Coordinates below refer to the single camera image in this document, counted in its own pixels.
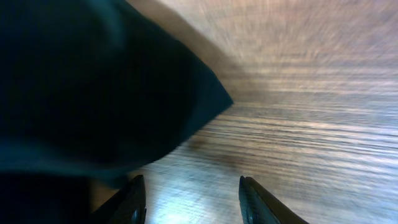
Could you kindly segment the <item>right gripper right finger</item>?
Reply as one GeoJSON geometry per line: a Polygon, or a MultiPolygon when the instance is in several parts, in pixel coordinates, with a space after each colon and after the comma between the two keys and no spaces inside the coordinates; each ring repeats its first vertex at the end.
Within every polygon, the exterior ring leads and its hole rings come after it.
{"type": "Polygon", "coordinates": [[[252,177],[240,177],[239,204],[244,224],[308,224],[252,177]]]}

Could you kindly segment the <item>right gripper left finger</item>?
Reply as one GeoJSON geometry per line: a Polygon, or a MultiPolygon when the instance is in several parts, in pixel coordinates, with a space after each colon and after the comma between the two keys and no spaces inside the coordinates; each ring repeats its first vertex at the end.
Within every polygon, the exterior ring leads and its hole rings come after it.
{"type": "Polygon", "coordinates": [[[145,224],[146,185],[137,175],[90,215],[90,224],[145,224]]]}

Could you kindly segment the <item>black shorts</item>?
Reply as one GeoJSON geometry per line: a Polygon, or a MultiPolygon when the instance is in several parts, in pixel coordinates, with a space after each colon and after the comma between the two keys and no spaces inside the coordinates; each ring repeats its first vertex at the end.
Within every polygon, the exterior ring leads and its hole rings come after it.
{"type": "Polygon", "coordinates": [[[233,104],[214,72],[126,1],[1,1],[1,222],[86,223],[233,104]]]}

